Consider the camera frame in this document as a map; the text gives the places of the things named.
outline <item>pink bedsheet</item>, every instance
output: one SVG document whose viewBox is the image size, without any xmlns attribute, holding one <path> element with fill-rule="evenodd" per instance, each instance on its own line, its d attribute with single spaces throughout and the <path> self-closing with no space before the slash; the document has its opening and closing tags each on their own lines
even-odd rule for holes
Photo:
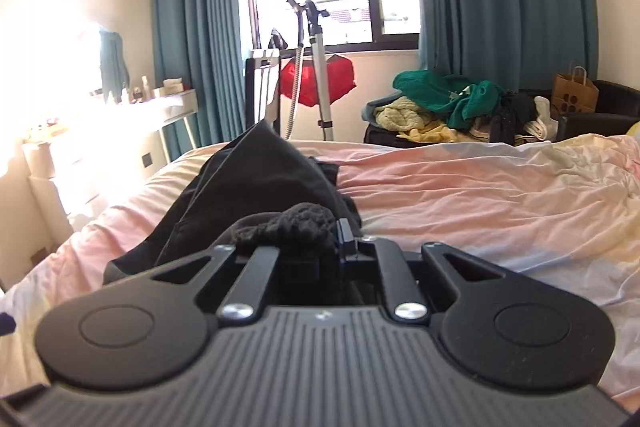
<svg viewBox="0 0 640 427">
<path fill-rule="evenodd" d="M 631 137 L 560 144 L 446 144 L 392 150 L 296 142 L 339 163 L 338 188 L 354 198 L 364 231 L 419 250 L 441 241 L 582 295 L 616 328 L 601 386 L 640 405 L 640 146 Z M 221 146 L 188 153 L 139 194 L 74 234 L 0 301 L 18 323 L 0 338 L 0 396 L 46 377 L 33 332 L 51 307 L 98 289 L 108 261 L 135 247 Z"/>
</svg>

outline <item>red garment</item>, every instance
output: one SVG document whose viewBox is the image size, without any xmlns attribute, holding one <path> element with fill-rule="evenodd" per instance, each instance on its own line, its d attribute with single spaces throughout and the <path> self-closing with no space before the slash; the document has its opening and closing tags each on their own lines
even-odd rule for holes
<svg viewBox="0 0 640 427">
<path fill-rule="evenodd" d="M 351 89 L 356 87 L 353 73 L 353 63 L 346 57 L 332 55 L 326 62 L 327 76 L 329 78 L 329 100 L 334 103 L 342 98 Z M 292 97 L 293 79 L 296 74 L 296 61 L 290 60 L 280 72 L 280 92 Z M 313 60 L 302 61 L 302 79 L 300 80 L 301 104 L 307 107 L 318 105 L 318 90 L 316 89 L 316 70 Z"/>
</svg>

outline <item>paper bag handle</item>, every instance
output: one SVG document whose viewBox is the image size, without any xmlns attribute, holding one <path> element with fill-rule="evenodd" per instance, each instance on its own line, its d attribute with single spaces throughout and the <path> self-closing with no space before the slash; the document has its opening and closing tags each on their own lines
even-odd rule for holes
<svg viewBox="0 0 640 427">
<path fill-rule="evenodd" d="M 576 70 L 582 70 L 583 71 L 584 76 L 582 77 L 582 85 L 586 86 L 587 85 L 587 70 L 585 70 L 582 66 L 576 66 L 574 68 L 574 70 L 572 71 L 572 74 L 571 74 L 571 81 L 575 82 L 575 71 Z"/>
</svg>

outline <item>pile of clothes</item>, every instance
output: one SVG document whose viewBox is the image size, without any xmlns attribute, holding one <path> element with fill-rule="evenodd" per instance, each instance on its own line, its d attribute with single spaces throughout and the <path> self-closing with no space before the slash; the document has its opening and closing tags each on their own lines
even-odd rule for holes
<svg viewBox="0 0 640 427">
<path fill-rule="evenodd" d="M 365 120 L 412 142 L 521 145 L 553 140 L 558 133 L 546 98 L 505 91 L 488 80 L 405 71 L 396 76 L 393 86 L 399 92 L 370 102 Z"/>
</svg>

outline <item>black armchair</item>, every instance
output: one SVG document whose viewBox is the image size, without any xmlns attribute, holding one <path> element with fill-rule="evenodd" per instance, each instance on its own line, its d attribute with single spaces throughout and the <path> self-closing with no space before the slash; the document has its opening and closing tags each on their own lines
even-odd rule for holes
<svg viewBox="0 0 640 427">
<path fill-rule="evenodd" d="M 640 121 L 640 91 L 613 82 L 594 82 L 600 95 L 595 113 L 565 113 L 558 120 L 558 141 L 580 134 L 626 134 Z"/>
</svg>

